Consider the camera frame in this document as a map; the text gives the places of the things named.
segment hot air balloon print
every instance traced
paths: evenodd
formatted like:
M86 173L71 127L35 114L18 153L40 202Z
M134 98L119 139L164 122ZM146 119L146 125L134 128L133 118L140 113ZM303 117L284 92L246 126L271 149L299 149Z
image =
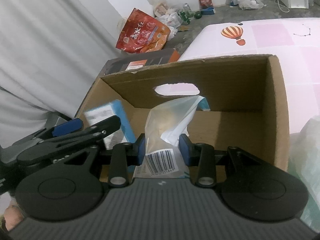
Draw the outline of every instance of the hot air balloon print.
M224 28L221 31L221 34L229 39L236 39L237 44L240 46L243 46L245 44L245 40L241 39L243 29L239 26L229 26L227 28Z

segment red snack bag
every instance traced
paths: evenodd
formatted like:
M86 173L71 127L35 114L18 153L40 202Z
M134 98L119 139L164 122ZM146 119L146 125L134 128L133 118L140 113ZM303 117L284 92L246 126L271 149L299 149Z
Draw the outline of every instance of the red snack bag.
M120 33L116 48L129 53L160 50L169 34L170 29L166 25L134 8Z
M212 0L199 0L200 9L207 9L213 7Z

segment gray floor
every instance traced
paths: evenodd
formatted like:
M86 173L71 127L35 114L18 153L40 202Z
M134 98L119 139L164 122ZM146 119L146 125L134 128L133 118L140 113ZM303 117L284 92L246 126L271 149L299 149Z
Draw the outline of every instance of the gray floor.
M165 48L175 48L182 55L202 29L211 24L278 18L320 17L320 6L316 4L310 9L290 9L289 13L284 13L279 10L278 4L274 0L265 0L263 3L267 6L259 10L241 10L239 7L230 8L229 6L216 7L215 15L202 16L199 20L192 20L188 25L190 30L177 33L172 40L166 43Z

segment silver bolt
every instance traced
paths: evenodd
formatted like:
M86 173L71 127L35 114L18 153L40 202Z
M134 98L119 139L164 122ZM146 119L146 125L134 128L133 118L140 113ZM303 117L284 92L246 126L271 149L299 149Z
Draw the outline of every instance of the silver bolt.
M113 177L110 182L113 185L123 185L126 182L126 179L123 177Z
M201 185L209 186L214 183L214 180L213 180L213 178L210 178L210 177L201 177L198 180L198 183Z

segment striped balloon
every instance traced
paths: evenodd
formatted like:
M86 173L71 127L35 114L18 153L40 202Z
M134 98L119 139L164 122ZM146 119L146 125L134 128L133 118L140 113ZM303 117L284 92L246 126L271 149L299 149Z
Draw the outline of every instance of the striped balloon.
M230 39L237 39L242 36L243 29L238 26L230 26L230 27L224 28L221 31L221 34Z

